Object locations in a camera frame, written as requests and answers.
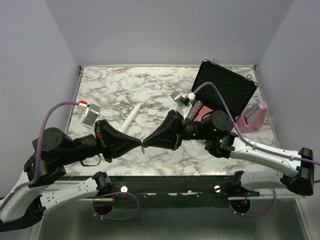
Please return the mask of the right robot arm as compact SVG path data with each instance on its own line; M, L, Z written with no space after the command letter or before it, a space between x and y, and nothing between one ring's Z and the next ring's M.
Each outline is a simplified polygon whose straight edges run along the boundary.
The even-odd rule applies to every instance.
M178 112L171 110L142 145L175 151L183 141L204 140L205 150L216 158L244 160L269 168L244 172L233 180L230 191L236 196L263 188L286 188L297 195L313 195L316 162L311 149L286 150L259 144L233 129L233 120L222 110L202 121L184 120Z

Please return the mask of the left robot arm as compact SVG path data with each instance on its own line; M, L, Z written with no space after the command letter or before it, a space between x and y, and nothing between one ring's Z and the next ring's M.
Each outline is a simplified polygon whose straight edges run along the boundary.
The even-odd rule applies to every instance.
M107 162L139 147L140 139L114 129L106 120L95 123L94 133L72 139L56 127L46 129L32 144L34 154L25 163L17 186L0 201L1 232L29 228L60 205L84 198L107 197L114 187L106 172L97 172L80 184L45 194L66 174L65 166L102 155Z

